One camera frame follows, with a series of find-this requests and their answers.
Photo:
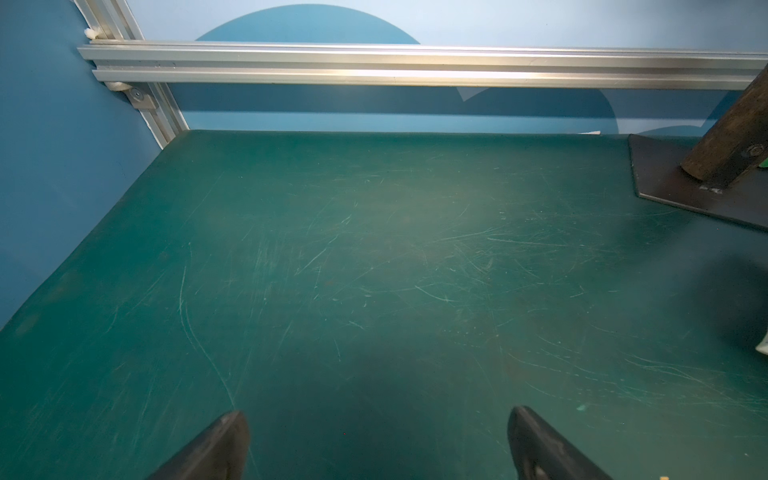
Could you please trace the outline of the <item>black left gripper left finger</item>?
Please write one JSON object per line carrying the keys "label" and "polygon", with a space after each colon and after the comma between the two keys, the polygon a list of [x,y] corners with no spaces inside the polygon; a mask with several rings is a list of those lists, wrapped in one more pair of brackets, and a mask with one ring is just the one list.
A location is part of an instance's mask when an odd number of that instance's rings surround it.
{"label": "black left gripper left finger", "polygon": [[227,412],[162,464],[148,479],[241,479],[250,430],[240,410]]}

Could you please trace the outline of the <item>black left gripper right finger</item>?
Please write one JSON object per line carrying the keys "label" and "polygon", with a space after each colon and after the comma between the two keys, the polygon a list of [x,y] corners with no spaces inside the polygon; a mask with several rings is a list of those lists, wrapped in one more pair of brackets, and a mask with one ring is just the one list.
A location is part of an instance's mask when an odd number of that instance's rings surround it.
{"label": "black left gripper right finger", "polygon": [[530,407],[512,409],[507,438],[519,479],[612,479]]}

